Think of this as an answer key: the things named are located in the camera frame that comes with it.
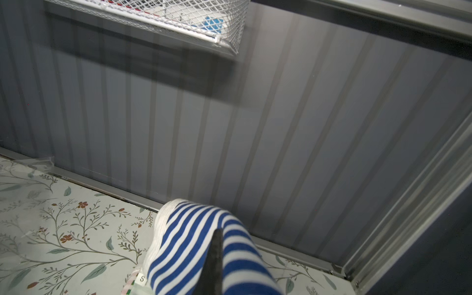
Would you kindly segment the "green white striped garment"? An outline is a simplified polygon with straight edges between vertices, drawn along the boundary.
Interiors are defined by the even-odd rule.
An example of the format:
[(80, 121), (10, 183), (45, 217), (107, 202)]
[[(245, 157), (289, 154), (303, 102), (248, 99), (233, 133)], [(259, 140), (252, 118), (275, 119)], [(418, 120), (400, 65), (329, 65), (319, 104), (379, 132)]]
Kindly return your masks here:
[(121, 295), (154, 295), (146, 275), (136, 270), (124, 286)]

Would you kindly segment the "clear vacuum bag blue zip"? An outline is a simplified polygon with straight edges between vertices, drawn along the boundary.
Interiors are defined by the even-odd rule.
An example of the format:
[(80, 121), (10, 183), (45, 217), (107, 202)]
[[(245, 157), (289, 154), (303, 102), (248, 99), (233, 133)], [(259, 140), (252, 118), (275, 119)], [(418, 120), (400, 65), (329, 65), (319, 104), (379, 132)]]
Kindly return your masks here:
[(1, 157), (1, 176), (12, 174), (34, 175), (52, 173), (55, 168), (54, 157), (43, 157), (37, 159), (17, 159)]

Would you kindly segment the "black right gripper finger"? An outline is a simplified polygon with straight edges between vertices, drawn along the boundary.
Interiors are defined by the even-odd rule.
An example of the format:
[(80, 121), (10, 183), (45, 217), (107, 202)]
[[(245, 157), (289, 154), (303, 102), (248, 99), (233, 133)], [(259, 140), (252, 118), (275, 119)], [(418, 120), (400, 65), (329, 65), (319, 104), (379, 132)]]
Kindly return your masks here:
[(223, 281), (223, 231), (213, 233), (204, 266), (193, 295), (222, 295)]

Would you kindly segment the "blue white striped garment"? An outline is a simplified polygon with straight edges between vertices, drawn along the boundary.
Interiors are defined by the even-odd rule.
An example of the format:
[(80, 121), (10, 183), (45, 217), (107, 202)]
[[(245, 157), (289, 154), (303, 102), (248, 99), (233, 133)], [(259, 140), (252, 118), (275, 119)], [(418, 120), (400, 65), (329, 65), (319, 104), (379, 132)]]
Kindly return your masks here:
[(222, 232), (222, 292), (279, 295), (250, 234), (232, 213), (184, 199), (166, 203), (154, 221), (154, 235), (142, 270), (156, 295), (190, 295), (202, 275), (215, 231)]

